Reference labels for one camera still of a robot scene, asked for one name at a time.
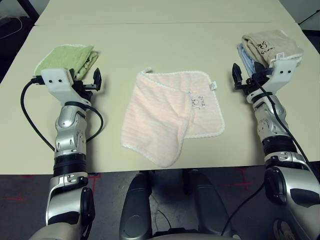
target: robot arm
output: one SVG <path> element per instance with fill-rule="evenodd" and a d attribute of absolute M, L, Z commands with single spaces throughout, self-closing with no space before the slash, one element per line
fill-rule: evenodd
<path fill-rule="evenodd" d="M 95 84 L 73 82 L 65 68 L 45 69 L 42 79 L 49 92 L 61 105 L 55 122 L 53 178 L 49 183 L 46 226 L 31 240 L 85 240 L 88 238 L 95 206 L 88 184 L 86 164 L 86 110 L 91 106 L 92 89 L 101 86 L 99 69 L 94 73 Z"/>
<path fill-rule="evenodd" d="M 275 96 L 277 90 L 290 81 L 295 68 L 294 60 L 277 60 L 274 68 L 262 69 L 242 85 L 240 68 L 234 64 L 232 76 L 235 89 L 247 95 L 257 119 L 257 133 L 265 155 L 266 196 L 273 203 L 286 206 L 301 239 L 315 240 L 320 235 L 320 184 L 279 122 L 288 129 L 286 110 Z"/>

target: pink towel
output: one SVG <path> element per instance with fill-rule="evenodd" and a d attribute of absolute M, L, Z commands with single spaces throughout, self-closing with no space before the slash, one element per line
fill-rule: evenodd
<path fill-rule="evenodd" d="M 225 130 L 214 83 L 202 71 L 137 75 L 124 116 L 121 144 L 160 167 L 178 159 L 184 139 Z"/>

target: white table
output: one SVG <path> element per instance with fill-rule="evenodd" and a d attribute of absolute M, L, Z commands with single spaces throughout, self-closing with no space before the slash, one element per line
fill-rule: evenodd
<path fill-rule="evenodd" d="M 183 23 L 36 26 L 30 32 L 0 84 L 1 174 L 51 174 L 54 154 L 33 131 L 20 108 L 20 94 L 38 62 L 62 44 L 94 44 L 99 57 L 94 70 L 102 74 L 101 91 L 93 106 L 104 116 L 103 132 L 87 145 L 90 172 L 159 169 L 140 154 L 120 145 L 121 128 L 136 75 L 146 67 L 156 73 L 200 70 L 217 82 L 216 95 L 225 120 L 217 137 L 187 139 L 170 168 L 250 166 L 264 164 L 252 106 L 242 92 L 234 92 L 231 69 L 236 62 L 245 72 L 237 44 L 248 32 L 282 29 L 304 49 L 292 81 L 277 96 L 287 110 L 290 130 L 310 161 L 320 159 L 320 57 L 299 26 L 275 23 Z M 61 106 L 45 86 L 32 85 L 26 109 L 36 126 L 53 144 Z M 89 118 L 91 135 L 99 127 Z"/>
<path fill-rule="evenodd" d="M 294 23 L 278 0 L 51 0 L 36 25 Z"/>

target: folded towel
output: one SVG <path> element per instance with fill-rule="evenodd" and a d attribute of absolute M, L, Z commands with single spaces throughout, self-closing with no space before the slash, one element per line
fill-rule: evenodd
<path fill-rule="evenodd" d="M 246 53 L 266 68 L 278 59 L 294 59 L 298 65 L 303 55 L 303 50 L 282 30 L 246 34 L 242 36 L 242 44 Z"/>
<path fill-rule="evenodd" d="M 244 49 L 244 45 L 241 43 L 238 45 L 239 56 L 243 62 L 243 65 L 251 78 L 252 74 L 256 72 L 255 70 L 255 61 L 248 55 L 246 50 Z"/>
<path fill-rule="evenodd" d="M 98 58 L 93 46 L 61 45 L 53 49 L 35 68 L 34 75 L 43 69 L 66 68 L 74 70 L 74 80 L 81 80 Z"/>
<path fill-rule="evenodd" d="M 125 113 L 121 145 L 161 167 L 179 157 L 183 140 L 225 129 L 214 83 L 201 71 L 137 75 Z"/>

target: green towel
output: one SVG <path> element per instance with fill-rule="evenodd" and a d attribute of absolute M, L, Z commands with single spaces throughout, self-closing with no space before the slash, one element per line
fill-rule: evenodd
<path fill-rule="evenodd" d="M 74 80 L 81 80 L 98 58 L 93 46 L 61 45 L 53 49 L 35 68 L 34 75 L 43 69 L 66 68 L 74 70 Z"/>

